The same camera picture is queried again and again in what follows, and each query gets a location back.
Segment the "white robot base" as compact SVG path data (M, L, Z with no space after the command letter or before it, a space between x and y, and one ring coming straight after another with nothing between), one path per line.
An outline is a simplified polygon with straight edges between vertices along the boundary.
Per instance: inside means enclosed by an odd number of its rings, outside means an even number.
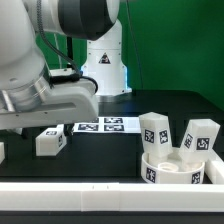
M122 25L119 20L101 38L87 41L87 59L81 70L98 83L100 102L113 102L129 96L127 67L122 62Z

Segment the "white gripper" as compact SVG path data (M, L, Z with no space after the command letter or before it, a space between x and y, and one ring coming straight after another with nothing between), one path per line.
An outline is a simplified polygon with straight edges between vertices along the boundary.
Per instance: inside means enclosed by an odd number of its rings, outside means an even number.
M0 91L0 130L65 124L65 136L74 123L98 117L97 83L90 77L64 73L40 78L20 88Z

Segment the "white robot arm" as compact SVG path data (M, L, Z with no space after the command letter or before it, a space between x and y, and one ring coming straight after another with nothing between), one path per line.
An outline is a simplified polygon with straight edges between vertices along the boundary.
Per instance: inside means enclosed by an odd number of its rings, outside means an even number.
M50 72L38 37L95 41L115 24L120 0L0 0L0 130L74 124L98 117L97 82L72 65Z

